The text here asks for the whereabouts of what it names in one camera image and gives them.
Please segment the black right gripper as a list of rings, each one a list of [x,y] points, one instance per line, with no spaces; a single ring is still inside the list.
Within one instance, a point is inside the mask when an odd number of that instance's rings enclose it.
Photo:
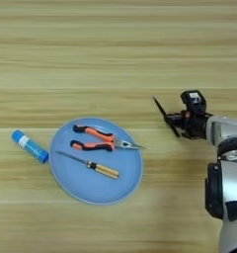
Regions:
[[[182,127],[182,136],[188,139],[206,139],[206,124],[211,114],[204,115],[186,112],[185,116],[179,113],[168,114],[166,123],[174,127]]]

